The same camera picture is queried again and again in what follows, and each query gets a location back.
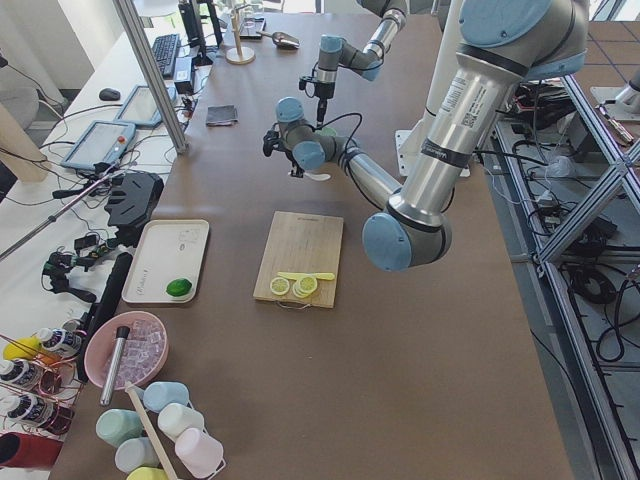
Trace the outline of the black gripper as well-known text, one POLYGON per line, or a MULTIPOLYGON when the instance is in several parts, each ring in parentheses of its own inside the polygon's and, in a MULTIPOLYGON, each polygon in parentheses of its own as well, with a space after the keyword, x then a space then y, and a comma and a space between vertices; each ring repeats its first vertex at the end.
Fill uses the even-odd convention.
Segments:
POLYGON ((334 96, 334 83, 316 80, 314 82, 314 96, 319 98, 316 108, 316 126, 322 127, 327 112, 328 100, 334 96))
POLYGON ((291 161, 291 164, 292 164, 292 170, 289 172, 289 175, 291 177, 304 177, 304 170, 298 164, 295 158, 293 156, 290 156, 289 160, 291 161))

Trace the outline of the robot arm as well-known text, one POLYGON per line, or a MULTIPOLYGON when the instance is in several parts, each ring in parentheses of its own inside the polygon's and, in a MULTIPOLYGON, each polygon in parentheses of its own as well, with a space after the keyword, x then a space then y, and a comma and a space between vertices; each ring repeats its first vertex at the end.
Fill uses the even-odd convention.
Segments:
POLYGON ((402 0, 364 0, 358 5, 380 18, 366 45, 359 49, 344 37, 323 34, 319 43, 317 65, 310 78, 313 95, 318 99, 316 127, 324 125, 328 101, 334 97, 339 68, 350 70, 374 81, 384 63, 395 36, 405 27, 409 8, 402 0))
POLYGON ((278 132, 264 141, 266 152, 282 151, 297 170, 331 162, 352 178, 377 208, 362 242, 382 270, 429 264, 447 253, 445 202, 497 109, 518 84, 575 73, 586 57, 584 1, 464 1, 451 6, 447 22, 461 34, 447 58, 456 72, 404 181, 350 139, 324 135, 293 97, 278 102, 278 132))

